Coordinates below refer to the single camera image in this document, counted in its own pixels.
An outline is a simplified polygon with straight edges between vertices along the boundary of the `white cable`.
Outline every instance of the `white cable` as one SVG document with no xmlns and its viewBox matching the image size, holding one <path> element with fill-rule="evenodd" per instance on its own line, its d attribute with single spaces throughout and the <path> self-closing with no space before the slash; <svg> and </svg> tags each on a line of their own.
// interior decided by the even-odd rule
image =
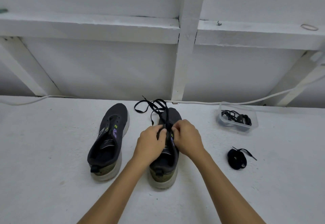
<svg viewBox="0 0 325 224">
<path fill-rule="evenodd" d="M 231 103 L 231 104 L 238 104 L 238 105 L 245 105 L 245 104 L 250 104 L 250 103 L 255 103 L 255 102 L 259 102 L 259 101 L 263 101 L 263 100 L 266 100 L 268 98 L 271 98 L 271 97 L 274 97 L 274 96 L 277 96 L 277 95 L 281 95 L 281 94 L 284 94 L 284 93 L 287 93 L 291 90 L 294 90 L 296 88 L 301 88 L 301 87 L 305 87 L 305 86 L 308 86 L 308 85 L 311 85 L 312 83 L 315 83 L 315 82 L 318 82 L 319 80 L 325 78 L 325 75 L 321 78 L 318 78 L 314 81 L 311 81 L 309 83 L 306 83 L 306 84 L 302 84 L 302 85 L 299 85 L 299 86 L 296 86 L 292 89 L 289 89 L 289 90 L 284 90 L 284 91 L 281 91 L 279 93 L 275 93 L 275 94 L 272 94 L 272 95 L 268 95 L 266 97 L 263 97 L 261 99 L 257 99 L 257 100 L 254 100 L 254 101 L 249 101 L 249 102 L 239 102 L 239 103 Z M 31 104 L 31 103 L 35 103 L 35 102 L 39 102 L 45 98 L 48 98 L 48 97 L 67 97 L 67 98 L 76 98 L 76 97 L 73 97 L 73 96 L 67 96 L 67 95 L 46 95 L 46 96 L 43 96 L 41 98 L 38 98 L 37 100 L 34 100 L 34 101 L 31 101 L 31 102 L 25 102 L 25 103 L 12 103 L 12 102 L 8 102 L 6 100 L 3 100 L 3 99 L 0 99 L 0 103 L 3 103 L 3 104 L 7 104 L 7 105 L 10 105 L 10 106 L 22 106 L 22 105 L 27 105 L 27 104 Z M 165 101 L 165 102 L 173 102 L 173 103 L 188 103 L 188 104 L 204 104 L 204 105 L 218 105 L 220 104 L 221 102 L 191 102 L 191 101 Z"/>
<path fill-rule="evenodd" d="M 40 97 L 40 98 L 38 98 L 38 99 L 36 99 L 34 101 L 31 101 L 31 102 L 12 103 L 12 102 L 8 102 L 6 100 L 0 99 L 0 103 L 7 104 L 7 105 L 10 105 L 10 106 L 22 106 L 22 105 L 27 105 L 27 104 L 31 104 L 31 103 L 35 103 L 35 102 L 42 101 L 43 99 L 48 98 L 48 97 L 68 97 L 68 98 L 75 98 L 73 96 L 66 96 L 66 95 L 46 95 L 46 96 Z"/>
</svg>

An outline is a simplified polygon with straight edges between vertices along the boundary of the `forearm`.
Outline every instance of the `forearm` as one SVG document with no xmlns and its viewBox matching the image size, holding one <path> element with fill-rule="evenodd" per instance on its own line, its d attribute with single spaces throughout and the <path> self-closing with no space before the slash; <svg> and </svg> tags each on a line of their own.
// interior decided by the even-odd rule
<svg viewBox="0 0 325 224">
<path fill-rule="evenodd" d="M 147 165 L 132 158 L 78 224 L 116 224 Z"/>
<path fill-rule="evenodd" d="M 265 223 L 231 184 L 210 154 L 193 158 L 212 198 L 222 224 Z"/>
</svg>

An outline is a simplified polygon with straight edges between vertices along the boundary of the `clear plastic container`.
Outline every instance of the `clear plastic container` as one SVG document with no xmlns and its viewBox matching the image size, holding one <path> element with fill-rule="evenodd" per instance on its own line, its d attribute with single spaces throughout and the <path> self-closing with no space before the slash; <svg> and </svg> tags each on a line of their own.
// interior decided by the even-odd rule
<svg viewBox="0 0 325 224">
<path fill-rule="evenodd" d="M 226 115 L 221 116 L 222 110 L 230 110 L 230 111 L 234 110 L 239 114 L 245 114 L 251 119 L 252 125 L 241 124 L 241 123 L 234 122 L 232 120 L 228 120 L 228 117 Z M 220 103 L 217 121 L 223 127 L 227 127 L 229 129 L 241 131 L 241 132 L 250 132 L 252 129 L 258 127 L 256 112 L 253 108 L 248 106 L 238 105 L 238 104 L 231 104 L 228 102 Z"/>
</svg>

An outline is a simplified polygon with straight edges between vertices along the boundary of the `person's left hand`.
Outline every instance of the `person's left hand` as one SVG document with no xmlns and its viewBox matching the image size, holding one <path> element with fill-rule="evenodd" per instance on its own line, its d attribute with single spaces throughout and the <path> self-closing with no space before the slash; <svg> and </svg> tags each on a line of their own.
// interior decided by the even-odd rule
<svg viewBox="0 0 325 224">
<path fill-rule="evenodd" d="M 162 129 L 157 139 L 157 132 L 162 125 L 150 126 L 143 132 L 136 143 L 133 157 L 140 160 L 147 167 L 156 160 L 165 148 L 166 129 Z"/>
</svg>

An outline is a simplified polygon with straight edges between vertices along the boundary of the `shoe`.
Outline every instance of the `shoe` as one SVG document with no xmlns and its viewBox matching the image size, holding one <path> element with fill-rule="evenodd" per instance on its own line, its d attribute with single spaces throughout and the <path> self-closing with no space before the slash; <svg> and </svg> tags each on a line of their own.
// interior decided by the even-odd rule
<svg viewBox="0 0 325 224">
<path fill-rule="evenodd" d="M 122 138 L 129 124 L 129 112 L 122 103 L 115 104 L 106 112 L 100 124 L 99 135 L 87 158 L 95 180 L 110 180 L 119 173 L 122 164 Z"/>
<path fill-rule="evenodd" d="M 174 144 L 174 135 L 171 131 L 172 126 L 178 121 L 181 120 L 181 115 L 177 112 L 175 108 L 168 108 L 165 110 L 159 119 L 159 125 L 163 125 L 163 128 L 168 128 L 166 121 L 169 120 L 169 129 L 166 133 L 165 148 L 163 149 L 160 156 L 153 161 L 149 166 L 149 183 L 159 189 L 170 188 L 176 180 L 177 176 L 177 162 L 179 157 L 179 150 Z"/>
</svg>

